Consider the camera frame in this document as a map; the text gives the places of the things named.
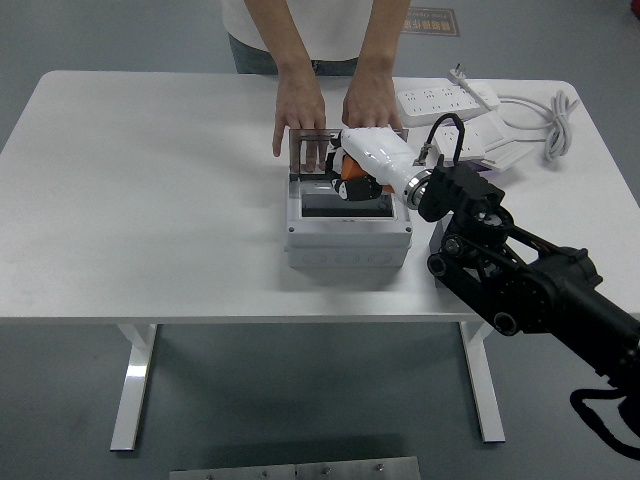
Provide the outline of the person's right hand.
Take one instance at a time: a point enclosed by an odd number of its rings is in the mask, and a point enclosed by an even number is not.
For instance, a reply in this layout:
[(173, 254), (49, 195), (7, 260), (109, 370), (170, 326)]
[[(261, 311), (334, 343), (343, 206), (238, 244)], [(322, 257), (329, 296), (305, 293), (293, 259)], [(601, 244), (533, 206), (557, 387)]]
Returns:
[(272, 153), (281, 155), (285, 129), (324, 130), (325, 101), (319, 82), (310, 68), (278, 72)]

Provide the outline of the person's left hand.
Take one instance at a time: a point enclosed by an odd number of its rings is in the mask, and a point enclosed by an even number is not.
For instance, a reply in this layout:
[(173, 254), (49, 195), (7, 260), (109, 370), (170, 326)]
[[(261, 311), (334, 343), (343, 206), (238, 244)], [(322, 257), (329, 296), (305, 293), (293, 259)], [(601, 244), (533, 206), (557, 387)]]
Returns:
[(401, 129), (392, 74), (358, 67), (343, 101), (342, 122), (349, 128)]

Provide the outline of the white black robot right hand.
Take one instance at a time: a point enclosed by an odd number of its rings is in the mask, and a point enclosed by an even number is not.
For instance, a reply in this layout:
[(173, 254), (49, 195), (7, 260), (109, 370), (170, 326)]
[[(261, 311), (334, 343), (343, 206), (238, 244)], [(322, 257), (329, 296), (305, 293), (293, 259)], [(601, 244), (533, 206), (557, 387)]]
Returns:
[(377, 199), (389, 186), (407, 208), (418, 208), (430, 173), (416, 163), (418, 154), (393, 129), (343, 129), (340, 146), (364, 171), (363, 176), (347, 180), (342, 167), (341, 177), (332, 181), (342, 200)]

